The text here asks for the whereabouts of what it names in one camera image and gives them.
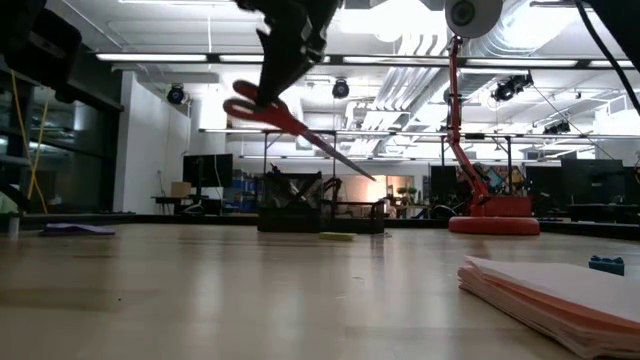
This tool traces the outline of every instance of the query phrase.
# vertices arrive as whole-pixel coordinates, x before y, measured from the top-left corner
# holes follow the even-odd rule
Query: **scissor blade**
[[[307,141],[309,141],[313,145],[319,147],[322,151],[324,151],[327,154],[329,154],[330,156],[333,156],[334,158],[336,158],[336,160],[338,160],[341,163],[347,165],[348,167],[352,168],[353,170],[359,172],[360,174],[368,177],[369,179],[371,179],[373,181],[376,181],[376,179],[373,176],[369,175],[369,173],[366,172],[363,168],[361,168],[360,166],[356,165],[353,161],[347,159],[346,156],[342,155],[338,150],[334,149],[333,146],[329,145],[326,141],[324,141],[318,135],[307,131],[307,132],[302,133],[301,136],[303,138],[307,139]]]

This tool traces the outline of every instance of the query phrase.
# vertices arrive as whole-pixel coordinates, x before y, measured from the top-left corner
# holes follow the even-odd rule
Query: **window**
[[[38,138],[44,105],[49,98],[47,117],[43,128],[43,138],[59,142],[79,151],[105,155],[105,134],[112,124],[108,116],[80,101],[61,102],[53,96],[53,91],[36,88],[34,110],[31,121],[31,138]]]
[[[4,135],[0,135],[0,154],[2,155],[7,154],[8,145],[9,145],[9,138]]]
[[[37,143],[29,144],[35,159]],[[102,160],[50,145],[41,145],[36,179],[50,213],[104,210],[101,206]],[[32,196],[33,212],[41,212],[38,194]]]
[[[11,101],[13,96],[9,91],[0,88],[0,126],[9,126],[11,122]]]

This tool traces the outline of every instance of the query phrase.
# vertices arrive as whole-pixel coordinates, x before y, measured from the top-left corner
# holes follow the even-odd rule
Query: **stack of paper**
[[[468,257],[460,287],[585,359],[640,359],[640,284],[568,264]]]

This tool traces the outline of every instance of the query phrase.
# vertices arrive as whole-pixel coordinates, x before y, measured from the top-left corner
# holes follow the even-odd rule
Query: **blue block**
[[[615,275],[624,276],[624,260],[622,258],[609,259],[592,256],[589,269],[600,270]]]

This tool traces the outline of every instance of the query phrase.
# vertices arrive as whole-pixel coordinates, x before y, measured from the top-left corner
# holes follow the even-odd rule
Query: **computer monitor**
[[[561,163],[567,204],[610,204],[624,197],[621,160],[563,159]]]
[[[564,210],[565,191],[562,185],[562,168],[559,166],[525,167],[527,192],[533,197],[533,213],[545,217],[554,210]]]
[[[456,194],[457,182],[455,166],[432,166],[430,196],[446,202],[450,195]]]
[[[231,187],[233,180],[233,155],[185,156],[182,181],[192,187]]]

